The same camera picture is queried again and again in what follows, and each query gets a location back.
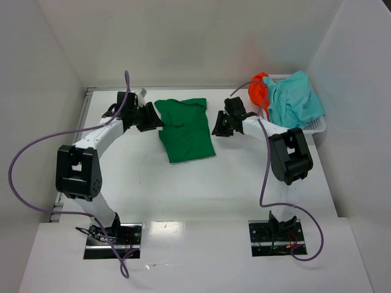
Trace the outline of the green t shirt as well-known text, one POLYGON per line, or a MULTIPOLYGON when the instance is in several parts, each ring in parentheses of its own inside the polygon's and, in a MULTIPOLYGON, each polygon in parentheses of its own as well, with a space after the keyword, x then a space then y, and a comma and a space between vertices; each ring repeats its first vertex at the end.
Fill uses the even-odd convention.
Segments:
POLYGON ((171 164, 206 159, 216 155, 206 116, 206 98, 160 99, 155 107, 164 123, 159 139, 171 164))

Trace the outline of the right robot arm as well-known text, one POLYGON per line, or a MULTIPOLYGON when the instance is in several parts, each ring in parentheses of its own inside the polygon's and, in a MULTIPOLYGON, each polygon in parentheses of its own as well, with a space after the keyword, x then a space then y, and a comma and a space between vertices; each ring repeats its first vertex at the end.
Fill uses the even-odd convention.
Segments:
POLYGON ((267 162, 280 183, 280 192, 276 203, 261 206, 270 209, 268 226, 271 234, 277 237, 288 233, 297 221, 294 207, 300 197, 302 182, 313 168, 302 129, 277 126, 254 112, 220 110, 212 135, 230 137, 235 131, 266 143, 267 162))

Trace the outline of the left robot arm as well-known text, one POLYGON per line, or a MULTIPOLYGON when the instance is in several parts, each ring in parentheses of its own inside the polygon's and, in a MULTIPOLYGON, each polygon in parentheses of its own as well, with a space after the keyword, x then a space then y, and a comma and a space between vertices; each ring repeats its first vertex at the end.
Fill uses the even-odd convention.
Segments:
POLYGON ((125 106, 118 117, 107 111, 94 129, 73 145, 62 145, 57 151, 56 189, 77 203, 91 218, 91 234, 108 230, 111 239, 120 236, 120 218, 103 194, 100 157, 130 127, 149 131, 164 126, 153 103, 144 106, 125 106))

